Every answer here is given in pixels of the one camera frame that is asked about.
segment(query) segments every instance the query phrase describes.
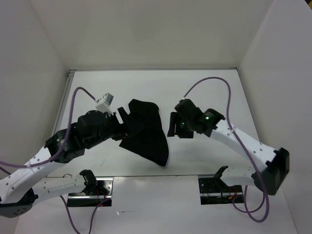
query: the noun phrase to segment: black cloth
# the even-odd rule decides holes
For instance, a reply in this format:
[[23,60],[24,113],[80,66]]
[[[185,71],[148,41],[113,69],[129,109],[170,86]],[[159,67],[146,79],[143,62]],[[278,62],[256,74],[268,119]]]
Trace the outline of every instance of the black cloth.
[[167,164],[169,149],[162,130],[159,107],[152,102],[133,99],[129,103],[129,116],[144,125],[144,129],[122,140],[120,147],[136,153],[158,165]]

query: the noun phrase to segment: black end effector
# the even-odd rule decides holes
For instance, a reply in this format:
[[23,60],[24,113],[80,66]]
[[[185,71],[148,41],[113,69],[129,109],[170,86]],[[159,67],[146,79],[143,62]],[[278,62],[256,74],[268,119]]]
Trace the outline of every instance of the black end effector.
[[[289,172],[289,152],[284,148],[275,150],[276,156],[272,162],[267,161],[267,168],[261,172],[269,195],[275,195]],[[263,191],[257,173],[252,174],[255,186]]]
[[92,194],[98,185],[97,178],[93,174],[91,170],[83,170],[79,173],[79,175],[83,176],[85,182],[84,185],[86,186],[84,190],[82,191],[86,195]]
[[[123,108],[118,109],[123,123],[119,123],[116,114],[89,111],[71,124],[69,138],[64,150],[55,162],[68,163],[72,159],[84,155],[85,149],[90,149],[105,140],[123,140],[141,131],[144,126],[132,119]],[[60,130],[49,138],[45,147],[54,155],[64,142],[66,129]]]
[[175,110],[170,116],[168,137],[177,135],[179,138],[193,138],[194,132],[210,137],[212,130],[217,129],[218,122],[225,119],[214,109],[203,113],[189,99],[181,100]]

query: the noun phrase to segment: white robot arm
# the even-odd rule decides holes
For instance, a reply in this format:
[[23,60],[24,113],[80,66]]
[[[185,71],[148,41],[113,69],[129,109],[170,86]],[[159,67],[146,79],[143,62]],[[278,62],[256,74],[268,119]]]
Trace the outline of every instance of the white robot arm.
[[[171,113],[168,137],[175,135],[180,138],[193,138],[194,132],[205,134],[227,145],[248,161],[242,145],[235,137],[236,133],[244,143],[256,167],[261,172],[263,181],[269,195],[275,195],[284,178],[289,172],[289,152],[283,148],[276,150],[267,146],[235,126],[229,126],[225,117],[213,109],[204,113],[196,107],[191,100],[183,99],[175,107],[176,112]],[[255,171],[228,172],[223,175],[227,167],[218,171],[218,177],[227,185],[255,185],[262,190],[259,178]]]
[[[110,112],[102,101],[98,101],[97,109],[99,111],[89,111],[80,116],[76,123],[72,123],[67,139],[66,129],[58,131],[23,168],[0,180],[1,216],[16,217],[29,211],[35,204],[52,197],[81,192],[88,195],[97,189],[96,177],[90,170],[83,170],[75,177],[41,181],[52,171],[84,155],[85,149],[110,138],[123,140],[143,129],[122,107],[118,108],[118,112],[123,123],[119,123],[116,114]],[[62,147],[61,154],[54,157]]]

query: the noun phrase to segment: red wire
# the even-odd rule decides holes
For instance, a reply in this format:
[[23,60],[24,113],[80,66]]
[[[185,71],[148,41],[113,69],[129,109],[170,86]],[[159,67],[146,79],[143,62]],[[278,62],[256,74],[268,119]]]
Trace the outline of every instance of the red wire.
[[236,189],[235,187],[233,187],[233,188],[234,188],[234,190],[235,190],[235,194],[234,194],[234,196],[233,196],[233,197],[236,197],[236,195],[237,195],[238,191],[237,191],[237,189]]

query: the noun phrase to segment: white backdrop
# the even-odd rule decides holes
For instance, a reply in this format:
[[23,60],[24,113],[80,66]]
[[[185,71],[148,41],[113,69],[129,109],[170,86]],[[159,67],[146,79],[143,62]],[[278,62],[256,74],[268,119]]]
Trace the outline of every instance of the white backdrop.
[[273,0],[29,0],[71,69],[230,68]]

